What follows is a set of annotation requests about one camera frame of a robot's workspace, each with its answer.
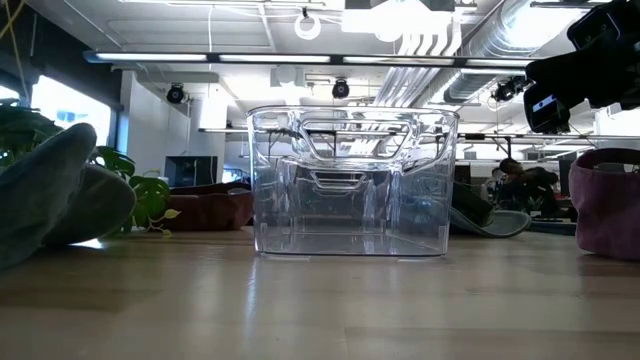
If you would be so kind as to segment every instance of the desk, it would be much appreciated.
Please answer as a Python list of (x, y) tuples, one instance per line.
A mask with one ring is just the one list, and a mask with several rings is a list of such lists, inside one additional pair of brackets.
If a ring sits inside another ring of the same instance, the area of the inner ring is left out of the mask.
[(570, 237), (424, 261), (265, 258), (248, 231), (102, 246), (0, 273), (0, 358), (640, 359), (640, 265)]

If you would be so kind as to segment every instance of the security camera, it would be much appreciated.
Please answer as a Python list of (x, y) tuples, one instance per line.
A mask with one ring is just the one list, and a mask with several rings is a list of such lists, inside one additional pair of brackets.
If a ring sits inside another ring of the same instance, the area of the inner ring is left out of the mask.
[(334, 99), (344, 99), (349, 96), (349, 85), (347, 85), (346, 79), (337, 79), (336, 84), (333, 85), (333, 94)]
[(187, 95), (184, 93), (184, 84), (171, 84), (171, 89), (167, 93), (167, 101), (172, 104), (182, 104), (187, 101)]

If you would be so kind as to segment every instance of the green plant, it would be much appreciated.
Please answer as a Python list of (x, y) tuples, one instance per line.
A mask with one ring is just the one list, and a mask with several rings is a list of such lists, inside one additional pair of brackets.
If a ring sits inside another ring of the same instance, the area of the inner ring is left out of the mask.
[(542, 197), (538, 197), (537, 199), (533, 199), (529, 197), (527, 202), (527, 210), (528, 211), (540, 211), (540, 207), (542, 206), (544, 199)]
[(98, 146), (89, 162), (110, 170), (125, 181), (136, 194), (136, 205), (131, 218), (113, 235), (126, 235), (135, 227), (144, 228), (145, 231), (159, 230), (164, 236), (170, 236), (169, 230), (163, 229), (158, 223), (164, 219), (173, 219), (180, 214), (179, 211), (167, 209), (169, 201), (169, 185), (157, 177), (147, 177), (147, 174), (160, 172), (151, 170), (142, 176), (134, 175), (135, 162), (128, 156), (118, 152), (109, 146)]
[(0, 167), (12, 165), (62, 130), (37, 110), (11, 106), (16, 101), (0, 100)]

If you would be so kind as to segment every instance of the ceiling light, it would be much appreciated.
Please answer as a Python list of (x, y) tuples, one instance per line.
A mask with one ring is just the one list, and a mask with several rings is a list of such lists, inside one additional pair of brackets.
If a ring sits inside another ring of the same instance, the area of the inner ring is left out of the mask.
[(451, 66), (453, 59), (437, 57), (412, 57), (412, 56), (345, 56), (345, 64), (384, 64), (403, 66)]
[(114, 62), (118, 62), (118, 61), (206, 62), (207, 61), (207, 55), (205, 54), (95, 53), (95, 57), (102, 61), (114, 61)]
[(330, 56), (320, 55), (220, 55), (220, 62), (226, 63), (296, 63), (296, 64), (326, 64)]
[(524, 69), (530, 62), (537, 59), (505, 59), (505, 58), (489, 58), (489, 59), (469, 59), (466, 65), (470, 67), (514, 67)]
[(425, 109), (433, 109), (433, 110), (445, 110), (451, 112), (458, 112), (462, 109), (460, 105), (448, 105), (448, 104), (426, 104), (424, 105)]
[(350, 136), (406, 136), (404, 132), (391, 132), (391, 131), (336, 131), (338, 135), (350, 135)]
[(466, 14), (466, 13), (475, 12), (477, 10), (478, 10), (478, 5), (473, 4), (472, 1), (468, 1), (466, 3), (463, 1), (462, 4), (456, 5), (454, 12), (456, 14)]
[(309, 2), (309, 1), (296, 1), (296, 0), (119, 0), (121, 3), (130, 4), (164, 4), (169, 6), (255, 6), (256, 4), (264, 4), (268, 7), (286, 7), (297, 8), (306, 6), (314, 9), (335, 8), (336, 10), (344, 9), (344, 6), (330, 6), (333, 4), (326, 4), (326, 2)]
[(224, 133), (224, 134), (247, 134), (247, 129), (198, 129), (199, 132)]
[(525, 75), (524, 69), (460, 69), (465, 75)]

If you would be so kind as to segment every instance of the person sitting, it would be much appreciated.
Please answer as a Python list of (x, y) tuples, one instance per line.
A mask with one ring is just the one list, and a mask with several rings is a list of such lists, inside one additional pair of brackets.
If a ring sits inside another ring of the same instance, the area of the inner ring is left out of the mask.
[(498, 192), (502, 186), (503, 175), (500, 168), (491, 170), (491, 177), (485, 181), (480, 189), (480, 197), (482, 197), (483, 200), (495, 204), (498, 198)]
[[(558, 175), (539, 166), (525, 170), (512, 158), (502, 160), (500, 170), (506, 174), (498, 195), (500, 207), (517, 211), (540, 210), (543, 217), (558, 217), (564, 213), (552, 189), (559, 180)], [(531, 200), (541, 202), (539, 209), (531, 208)]]

